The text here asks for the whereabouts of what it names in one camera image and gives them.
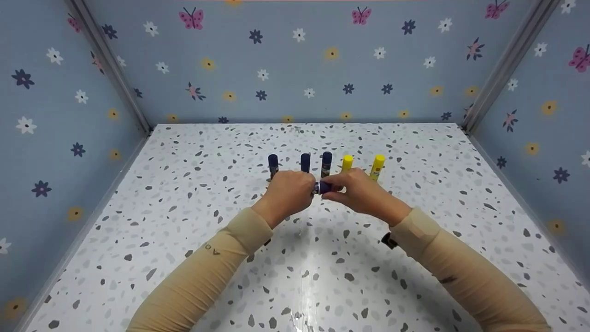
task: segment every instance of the yellow flower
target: yellow flower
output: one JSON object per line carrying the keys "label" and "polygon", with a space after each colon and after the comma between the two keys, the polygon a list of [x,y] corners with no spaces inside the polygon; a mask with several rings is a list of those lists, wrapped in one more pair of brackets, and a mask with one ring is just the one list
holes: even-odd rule
{"label": "yellow flower", "polygon": [[79,206],[70,207],[70,209],[68,210],[68,221],[74,222],[74,221],[80,219],[80,217],[82,216],[82,213],[84,213],[84,210],[81,207],[79,207]]}
{"label": "yellow flower", "polygon": [[235,93],[232,91],[226,91],[223,94],[223,99],[233,102],[235,100]]}
{"label": "yellow flower", "polygon": [[210,58],[203,58],[203,60],[201,60],[201,67],[207,70],[213,70],[215,69],[215,63]]}
{"label": "yellow flower", "polygon": [[407,119],[409,117],[409,111],[407,109],[400,110],[398,116],[402,119]]}
{"label": "yellow flower", "polygon": [[352,118],[352,114],[350,114],[350,112],[343,112],[342,114],[340,114],[340,120],[350,120]]}
{"label": "yellow flower", "polygon": [[324,57],[326,60],[335,60],[338,58],[339,52],[336,47],[330,47],[324,51]]}
{"label": "yellow flower", "polygon": [[552,115],[557,109],[557,100],[547,100],[543,106],[541,106],[541,112],[545,115]]}
{"label": "yellow flower", "polygon": [[109,153],[109,158],[112,160],[119,160],[121,159],[121,152],[119,152],[117,149],[112,149]]}
{"label": "yellow flower", "polygon": [[475,85],[472,85],[472,86],[465,89],[465,94],[469,97],[473,97],[473,96],[477,95],[478,92],[479,92],[479,88]]}
{"label": "yellow flower", "polygon": [[437,97],[440,96],[443,93],[443,86],[442,85],[437,85],[432,87],[432,89],[430,89],[430,95],[433,97]]}
{"label": "yellow flower", "polygon": [[539,153],[539,143],[528,143],[526,145],[526,153],[536,155]]}
{"label": "yellow flower", "polygon": [[232,7],[237,7],[242,4],[242,0],[225,0],[225,3]]}
{"label": "yellow flower", "polygon": [[563,225],[563,221],[559,219],[553,219],[548,223],[549,231],[555,235],[563,235],[565,233],[565,228]]}
{"label": "yellow flower", "polygon": [[15,320],[27,309],[27,301],[24,298],[16,298],[4,305],[4,319]]}
{"label": "yellow flower", "polygon": [[118,120],[119,119],[119,113],[114,108],[109,109],[109,112],[107,113],[107,116],[109,118],[113,119],[113,120]]}
{"label": "yellow flower", "polygon": [[178,122],[178,116],[176,114],[168,114],[166,118],[168,122]]}

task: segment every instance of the yellow glue stick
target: yellow glue stick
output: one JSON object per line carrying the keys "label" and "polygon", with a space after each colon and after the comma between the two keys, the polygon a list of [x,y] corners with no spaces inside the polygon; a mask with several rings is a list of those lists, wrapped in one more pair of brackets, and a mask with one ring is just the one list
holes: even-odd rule
{"label": "yellow glue stick", "polygon": [[381,172],[381,168],[383,168],[383,164],[385,163],[385,156],[382,154],[378,154],[375,156],[375,160],[373,160],[373,168],[371,169],[371,173],[369,177],[375,181],[379,178],[379,173]]}
{"label": "yellow glue stick", "polygon": [[352,158],[351,155],[345,155],[344,156],[344,159],[342,159],[342,169],[340,170],[340,172],[341,173],[342,172],[346,172],[347,170],[351,169],[352,168],[352,162],[354,160],[355,159]]}

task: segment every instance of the floral wallpaper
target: floral wallpaper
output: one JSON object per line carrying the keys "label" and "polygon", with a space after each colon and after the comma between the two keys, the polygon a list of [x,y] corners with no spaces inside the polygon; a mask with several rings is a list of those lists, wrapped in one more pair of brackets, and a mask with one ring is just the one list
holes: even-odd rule
{"label": "floral wallpaper", "polygon": [[63,1],[2,1],[0,31],[0,331],[12,331],[143,132]]}
{"label": "floral wallpaper", "polygon": [[560,0],[475,139],[590,280],[590,2]]}
{"label": "floral wallpaper", "polygon": [[87,1],[148,121],[461,122],[533,1]]}

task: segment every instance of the sleeve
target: sleeve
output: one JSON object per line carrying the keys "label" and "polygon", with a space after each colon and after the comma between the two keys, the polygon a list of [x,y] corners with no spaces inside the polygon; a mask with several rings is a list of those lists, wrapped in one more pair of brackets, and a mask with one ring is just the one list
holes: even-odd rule
{"label": "sleeve", "polygon": [[127,332],[188,332],[219,297],[244,258],[273,231],[250,208],[205,242],[139,306]]}
{"label": "sleeve", "polygon": [[531,300],[487,259],[414,208],[391,239],[429,270],[484,332],[550,332]]}

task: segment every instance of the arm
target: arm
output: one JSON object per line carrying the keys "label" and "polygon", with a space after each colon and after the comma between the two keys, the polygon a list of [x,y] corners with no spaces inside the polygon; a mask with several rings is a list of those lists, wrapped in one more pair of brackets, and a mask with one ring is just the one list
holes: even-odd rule
{"label": "arm", "polygon": [[287,216],[312,202],[315,179],[278,172],[262,198],[242,210],[168,275],[139,306],[127,332],[188,332],[213,305],[244,258]]}
{"label": "arm", "polygon": [[346,193],[326,193],[323,198],[389,224],[391,239],[429,270],[485,332],[551,331],[506,275],[420,209],[391,196],[362,170],[354,168],[323,181],[346,187]]}

